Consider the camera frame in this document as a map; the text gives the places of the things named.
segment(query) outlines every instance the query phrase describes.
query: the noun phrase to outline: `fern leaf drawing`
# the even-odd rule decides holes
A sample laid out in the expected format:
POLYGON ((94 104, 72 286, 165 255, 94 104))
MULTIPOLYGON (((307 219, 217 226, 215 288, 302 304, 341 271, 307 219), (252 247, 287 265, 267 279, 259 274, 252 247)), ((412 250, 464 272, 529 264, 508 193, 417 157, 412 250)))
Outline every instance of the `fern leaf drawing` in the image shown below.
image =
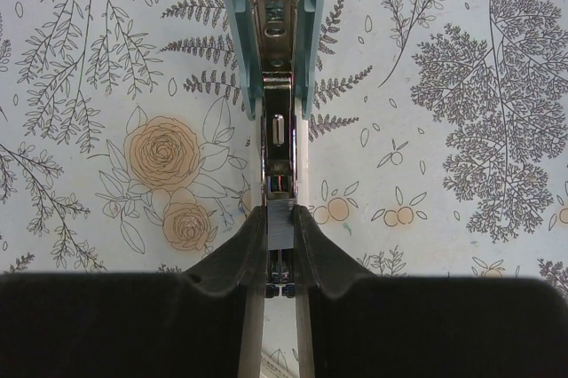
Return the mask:
POLYGON ((325 79, 322 79, 320 83, 315 83, 313 105, 320 110, 320 102, 326 105, 328 100, 333 100, 334 97, 341 97, 342 93, 347 92, 347 90, 351 90, 354 85, 357 85, 365 79, 372 70, 373 67, 369 66, 367 69, 362 70, 358 74, 351 75, 349 78, 342 78, 341 81, 337 78, 329 78, 327 82, 325 79))
POLYGON ((223 66, 231 64, 231 70, 237 67, 237 55, 233 40, 229 35, 219 35, 203 38, 190 38, 168 43, 160 51, 179 51, 193 56, 204 57, 207 61, 217 64, 223 58, 223 66))
POLYGON ((560 155, 568 140, 558 100, 568 92, 568 32, 550 1, 489 0, 489 41, 446 25, 414 56, 421 81, 413 101, 458 126, 444 181, 458 201, 478 199, 470 232, 493 242, 534 232, 553 201, 536 164, 560 155))
MULTIPOLYGON (((330 45, 334 45, 337 43, 337 40, 332 36, 332 34, 336 34, 339 32, 339 23, 341 20, 341 14, 343 12, 345 0, 337 0, 336 4, 334 4, 334 10, 329 12, 328 16, 326 17, 326 24, 321 24, 321 32, 319 33, 319 45, 318 51, 323 54, 335 54, 335 51, 332 50, 330 45)), ((321 71, 323 68, 323 63, 321 62, 321 57, 318 54, 316 58, 316 66, 321 71)))
POLYGON ((223 0, 184 0, 177 2, 162 13, 162 18, 165 17, 196 20, 201 22, 203 26, 210 23, 213 28, 216 28, 219 19, 222 19, 221 28, 224 31, 229 28, 229 18, 223 0))
MULTIPOLYGON (((201 72, 201 77, 197 75, 192 75, 191 79, 187 78, 184 83, 184 88, 186 91, 190 92, 206 92, 208 94, 211 91, 215 92, 218 96, 221 91, 227 100, 232 98, 233 105, 236 106, 239 98, 241 98, 241 88, 237 83, 237 75, 234 73, 228 74, 227 72, 221 72, 221 78, 217 79, 217 71, 212 70, 208 72, 204 70, 201 72)), ((245 104, 241 100, 241 111, 244 112, 245 104)))
POLYGON ((321 114, 318 114, 318 118, 316 119, 316 117, 312 115, 308 122, 308 139, 313 141, 315 138, 323 136, 326 132, 331 132, 336 128, 346 127, 358 120, 359 118, 338 118, 337 116, 330 118, 329 114, 326 114, 325 118, 321 116, 321 114))

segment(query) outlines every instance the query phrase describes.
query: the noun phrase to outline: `botanical print paper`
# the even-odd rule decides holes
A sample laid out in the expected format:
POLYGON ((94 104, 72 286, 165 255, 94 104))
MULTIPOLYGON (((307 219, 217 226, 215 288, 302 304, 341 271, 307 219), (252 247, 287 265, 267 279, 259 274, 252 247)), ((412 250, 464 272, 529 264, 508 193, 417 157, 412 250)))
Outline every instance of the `botanical print paper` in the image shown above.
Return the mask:
MULTIPOLYGON (((566 0, 326 0, 309 205, 385 277, 568 296, 566 0)), ((223 0, 0 0, 0 265, 177 272, 253 205, 223 0)), ((294 302, 264 349, 297 371, 294 302)))

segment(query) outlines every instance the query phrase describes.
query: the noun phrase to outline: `green mark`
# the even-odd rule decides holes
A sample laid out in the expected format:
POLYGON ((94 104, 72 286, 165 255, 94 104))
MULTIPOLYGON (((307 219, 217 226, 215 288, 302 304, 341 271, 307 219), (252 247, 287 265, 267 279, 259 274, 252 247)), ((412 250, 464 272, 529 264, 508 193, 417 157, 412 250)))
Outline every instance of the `green mark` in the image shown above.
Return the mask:
POLYGON ((343 223, 343 228, 349 232, 349 235, 352 236, 352 232, 351 232, 351 228, 349 227, 349 225, 347 223, 343 223))

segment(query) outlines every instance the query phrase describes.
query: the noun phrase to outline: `black plastic piece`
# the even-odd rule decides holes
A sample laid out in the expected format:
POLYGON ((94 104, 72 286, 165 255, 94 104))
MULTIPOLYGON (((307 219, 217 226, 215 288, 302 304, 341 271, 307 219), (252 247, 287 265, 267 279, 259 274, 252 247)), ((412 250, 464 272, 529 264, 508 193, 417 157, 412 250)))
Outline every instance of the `black plastic piece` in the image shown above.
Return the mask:
POLYGON ((180 274, 0 278, 2 377, 258 377, 266 215, 180 274))
POLYGON ((304 377, 568 376, 568 310, 539 280, 380 279, 295 210, 304 377))

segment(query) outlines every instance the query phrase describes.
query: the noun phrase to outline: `peach rose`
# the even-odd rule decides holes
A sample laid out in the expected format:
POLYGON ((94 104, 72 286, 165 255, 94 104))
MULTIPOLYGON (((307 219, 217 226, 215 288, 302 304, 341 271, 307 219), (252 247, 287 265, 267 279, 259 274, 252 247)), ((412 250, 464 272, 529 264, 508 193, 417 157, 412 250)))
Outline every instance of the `peach rose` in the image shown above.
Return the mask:
POLYGON ((180 251, 201 250, 216 233, 216 229, 211 231, 207 211, 197 205, 192 193, 177 189, 163 212, 163 234, 171 246, 180 251))
POLYGON ((151 189, 174 192, 189 186, 200 170, 197 136, 176 119, 157 117, 124 140, 128 172, 151 189))

